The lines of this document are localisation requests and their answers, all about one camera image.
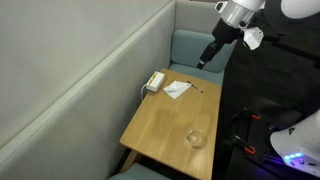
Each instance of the wooden table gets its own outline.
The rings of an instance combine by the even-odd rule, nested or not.
[[[132,149],[122,171],[142,154],[196,179],[211,179],[221,86],[162,69],[165,80],[159,90],[148,92],[120,143]],[[173,81],[190,81],[190,87],[173,99],[162,89]],[[185,142],[189,127],[203,130],[207,143],[193,148]]]

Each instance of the white tissue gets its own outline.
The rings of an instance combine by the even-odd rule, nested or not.
[[[170,86],[167,86],[163,88],[163,90],[173,99],[176,99],[179,97],[184,91],[186,91],[191,86],[190,83],[185,82],[179,82],[174,81],[170,84]]]

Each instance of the teal seat cushion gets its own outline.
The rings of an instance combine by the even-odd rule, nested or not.
[[[162,176],[140,164],[134,163],[130,169],[126,172],[117,174],[109,178],[109,180],[170,180],[169,178]]]
[[[177,64],[197,67],[201,54],[212,41],[214,41],[214,37],[211,34],[177,30],[173,34],[171,60]],[[204,70],[211,72],[223,71],[232,54],[235,43],[225,44],[211,62],[206,64]]]
[[[187,74],[189,76],[193,76],[199,79],[207,80],[216,84],[222,85],[223,83],[224,71],[215,73],[215,72],[200,70],[198,68],[184,66],[176,63],[172,63],[169,69],[176,72],[183,73],[183,74]]]

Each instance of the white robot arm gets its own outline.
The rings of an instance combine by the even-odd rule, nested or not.
[[[261,9],[264,9],[271,24],[283,28],[320,19],[320,0],[229,0],[218,2],[215,8],[220,13],[220,20],[212,32],[215,41],[201,55],[199,69],[211,61],[224,44],[238,39],[241,31],[244,32],[244,42],[251,50],[259,47],[263,32],[257,27],[247,27]]]

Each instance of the teal backrest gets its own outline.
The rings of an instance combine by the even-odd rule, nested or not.
[[[202,52],[212,41],[214,41],[214,37],[211,34],[177,30],[173,34],[171,60],[174,63],[197,67]],[[206,64],[204,69],[211,72],[221,72],[224,70],[235,43],[225,44],[213,60]]]

